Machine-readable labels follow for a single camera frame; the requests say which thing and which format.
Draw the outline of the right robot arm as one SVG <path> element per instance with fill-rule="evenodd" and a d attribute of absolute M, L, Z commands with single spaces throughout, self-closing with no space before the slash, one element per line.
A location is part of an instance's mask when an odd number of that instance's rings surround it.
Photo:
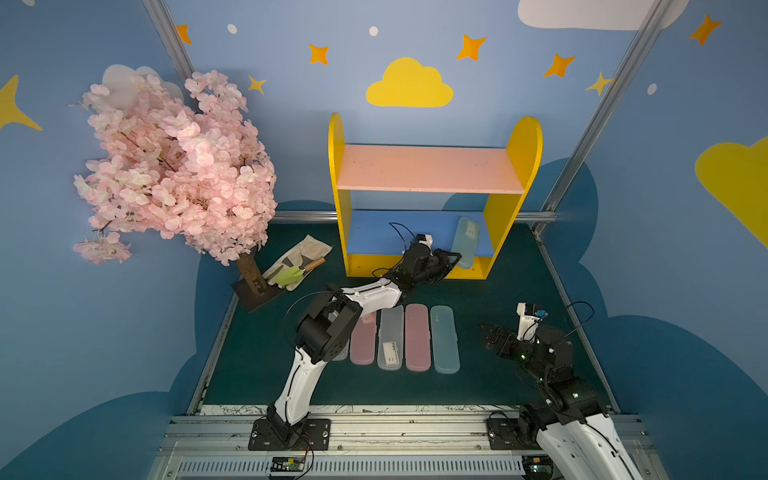
<path fill-rule="evenodd" d="M 530 374 L 540 399 L 522 405 L 515 420 L 486 419 L 493 450 L 536 446 L 565 479 L 640 479 L 595 389 L 576 375 L 573 344 L 562 330 L 540 326 L 519 340 L 503 326 L 484 323 L 485 348 Z"/>

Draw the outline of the pink pencil case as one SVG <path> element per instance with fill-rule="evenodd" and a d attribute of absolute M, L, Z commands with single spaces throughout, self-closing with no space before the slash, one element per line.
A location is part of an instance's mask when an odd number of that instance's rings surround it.
<path fill-rule="evenodd" d="M 361 316 L 352 331 L 350 361 L 358 366 L 371 365 L 376 358 L 377 313 Z"/>
<path fill-rule="evenodd" d="M 431 368 L 429 311 L 426 305 L 405 307 L 405 363 L 408 370 L 425 372 Z"/>

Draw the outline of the pink pencil case bottom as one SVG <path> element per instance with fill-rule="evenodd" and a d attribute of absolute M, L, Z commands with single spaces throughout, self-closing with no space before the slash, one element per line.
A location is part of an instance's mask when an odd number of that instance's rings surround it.
<path fill-rule="evenodd" d="M 405 307 L 405 363 L 408 370 L 425 372 L 431 368 L 429 311 L 426 305 Z"/>

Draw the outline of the teal pencil case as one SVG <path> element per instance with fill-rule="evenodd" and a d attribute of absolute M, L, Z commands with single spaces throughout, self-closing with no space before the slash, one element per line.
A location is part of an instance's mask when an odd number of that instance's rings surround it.
<path fill-rule="evenodd" d="M 470 270 L 474 264 L 479 242 L 479 224 L 473 219 L 459 218 L 451 251 L 461 255 L 456 266 Z"/>
<path fill-rule="evenodd" d="M 455 374 L 460 369 L 460 355 L 453 310 L 448 306 L 430 309 L 430 329 L 434 368 L 441 374 Z"/>

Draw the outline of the pink pencil case top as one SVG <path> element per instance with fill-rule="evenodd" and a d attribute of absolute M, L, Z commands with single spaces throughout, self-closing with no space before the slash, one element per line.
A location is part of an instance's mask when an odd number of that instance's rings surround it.
<path fill-rule="evenodd" d="M 376 358 L 377 313 L 361 316 L 352 331 L 350 361 L 358 366 L 371 365 Z"/>

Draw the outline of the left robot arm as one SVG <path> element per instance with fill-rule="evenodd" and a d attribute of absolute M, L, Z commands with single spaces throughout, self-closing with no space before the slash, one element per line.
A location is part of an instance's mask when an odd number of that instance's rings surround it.
<path fill-rule="evenodd" d="M 415 287 L 439 282 L 458 265 L 458 252 L 434 248 L 419 236 L 395 266 L 376 281 L 319 292 L 297 322 L 293 363 L 278 398 L 267 408 L 273 431 L 287 441 L 299 434 L 311 397 L 327 364 L 351 339 L 360 317 L 397 306 Z"/>

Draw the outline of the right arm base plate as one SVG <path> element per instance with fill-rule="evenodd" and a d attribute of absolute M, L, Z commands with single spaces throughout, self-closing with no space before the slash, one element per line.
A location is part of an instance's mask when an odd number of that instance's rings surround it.
<path fill-rule="evenodd" d="M 494 412 L 486 419 L 491 450 L 538 450 L 536 427 L 527 417 L 508 418 Z"/>

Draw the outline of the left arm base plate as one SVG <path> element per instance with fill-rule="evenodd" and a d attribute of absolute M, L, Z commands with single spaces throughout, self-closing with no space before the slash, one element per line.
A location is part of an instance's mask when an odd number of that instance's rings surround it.
<path fill-rule="evenodd" d="M 309 418 L 286 427 L 258 418 L 252 426 L 247 448 L 249 451 L 293 451 L 307 449 L 327 451 L 332 422 L 325 418 Z"/>

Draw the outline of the clear pencil case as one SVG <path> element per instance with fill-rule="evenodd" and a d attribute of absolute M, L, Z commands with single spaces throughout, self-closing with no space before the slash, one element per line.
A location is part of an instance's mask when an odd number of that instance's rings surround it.
<path fill-rule="evenodd" d="M 345 361 L 348 358 L 348 355 L 349 355 L 349 345 L 350 345 L 349 342 L 347 342 L 344 345 L 344 347 L 341 349 L 341 351 L 334 358 L 334 361 Z"/>
<path fill-rule="evenodd" d="M 399 370 L 404 356 L 404 307 L 379 312 L 377 365 L 385 371 Z"/>

